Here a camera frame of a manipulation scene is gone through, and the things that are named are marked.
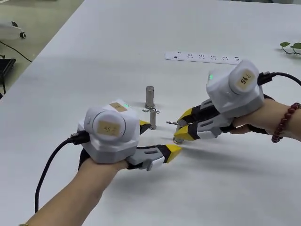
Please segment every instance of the cable connector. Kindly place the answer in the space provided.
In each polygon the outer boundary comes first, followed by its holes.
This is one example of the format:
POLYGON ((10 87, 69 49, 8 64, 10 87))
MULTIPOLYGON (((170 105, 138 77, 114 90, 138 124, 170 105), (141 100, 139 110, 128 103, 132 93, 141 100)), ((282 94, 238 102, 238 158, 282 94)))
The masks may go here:
POLYGON ((274 73, 270 72, 261 72, 257 79, 257 84, 259 86, 262 86, 263 84, 266 84, 273 80, 273 77, 275 77, 274 73))
POLYGON ((76 133, 72 133, 70 138, 68 139, 69 143, 73 143, 74 145, 80 145, 83 143, 87 143, 90 141, 90 135, 87 131, 81 130, 76 133))

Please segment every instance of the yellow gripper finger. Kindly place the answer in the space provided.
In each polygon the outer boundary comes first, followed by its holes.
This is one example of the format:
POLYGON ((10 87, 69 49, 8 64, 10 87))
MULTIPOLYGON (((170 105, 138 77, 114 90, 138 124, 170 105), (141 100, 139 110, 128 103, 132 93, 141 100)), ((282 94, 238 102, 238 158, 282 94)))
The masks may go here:
POLYGON ((188 109, 187 111, 184 112, 184 114, 182 114, 182 116, 178 119, 179 120, 182 120, 183 118, 187 117, 187 116, 190 116, 191 115, 191 112, 192 112, 192 108, 188 109))
POLYGON ((140 123, 140 135, 151 127, 151 124, 149 122, 140 120, 139 123, 140 123))
POLYGON ((180 128, 174 133, 174 137, 176 139, 183 139, 189 141, 200 139, 200 137, 198 136, 198 123, 195 122, 191 125, 180 128))
POLYGON ((177 145, 159 145, 159 150, 164 156, 164 163, 169 163, 173 160, 180 152, 181 147, 177 145))

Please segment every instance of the plant leaf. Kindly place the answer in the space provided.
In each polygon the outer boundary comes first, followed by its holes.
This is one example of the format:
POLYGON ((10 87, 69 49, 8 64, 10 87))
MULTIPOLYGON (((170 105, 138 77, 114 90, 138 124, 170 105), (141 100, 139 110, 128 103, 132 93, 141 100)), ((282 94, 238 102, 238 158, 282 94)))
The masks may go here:
POLYGON ((289 44, 290 44, 289 42, 282 42, 280 46, 284 48, 287 47, 289 44))
POLYGON ((301 49, 301 43, 297 42, 293 45, 293 48, 301 49))

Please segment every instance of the red beaded bracelet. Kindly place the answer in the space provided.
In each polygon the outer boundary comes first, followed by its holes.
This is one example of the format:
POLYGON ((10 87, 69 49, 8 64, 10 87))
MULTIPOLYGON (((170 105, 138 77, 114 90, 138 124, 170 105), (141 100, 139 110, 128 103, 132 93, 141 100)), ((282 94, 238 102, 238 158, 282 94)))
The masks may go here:
POLYGON ((295 113, 297 109, 301 109, 301 104, 294 103, 288 110, 287 113, 284 114, 284 118, 281 119, 277 129, 275 130, 272 136, 272 142, 278 143, 283 137, 281 137, 281 133, 286 128, 288 121, 291 119, 292 115, 295 113))

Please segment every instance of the handwritten label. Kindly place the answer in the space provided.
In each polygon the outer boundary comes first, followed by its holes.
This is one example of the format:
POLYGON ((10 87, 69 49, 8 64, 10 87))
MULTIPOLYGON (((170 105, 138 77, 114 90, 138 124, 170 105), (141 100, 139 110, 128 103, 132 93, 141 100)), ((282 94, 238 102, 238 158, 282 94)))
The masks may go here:
POLYGON ((255 79, 255 75, 250 70, 245 70, 237 81, 236 85, 242 90, 245 90, 255 79))
POLYGON ((120 132, 120 125, 108 122, 108 121, 99 121, 98 122, 98 128, 97 133, 104 134, 108 136, 118 137, 120 132))
POLYGON ((127 109, 124 106, 122 106, 120 103, 115 102, 115 103, 111 103, 110 105, 113 108, 115 108, 115 110, 118 111, 118 112, 125 112, 125 111, 127 111, 127 109))

